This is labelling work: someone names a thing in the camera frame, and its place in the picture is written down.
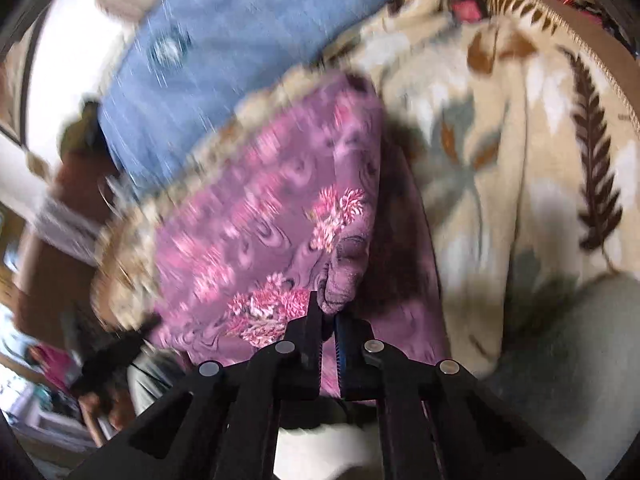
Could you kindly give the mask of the person's left hand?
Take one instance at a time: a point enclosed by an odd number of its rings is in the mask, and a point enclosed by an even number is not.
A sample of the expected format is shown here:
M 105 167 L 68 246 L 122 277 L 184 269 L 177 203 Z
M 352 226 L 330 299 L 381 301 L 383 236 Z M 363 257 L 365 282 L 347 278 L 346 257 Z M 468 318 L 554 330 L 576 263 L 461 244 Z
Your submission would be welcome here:
M 125 390 L 112 389 L 106 396 L 90 392 L 81 396 L 78 401 L 89 434 L 98 448 L 108 441 L 101 420 L 105 420 L 108 426 L 119 432 L 136 418 L 131 396 Z

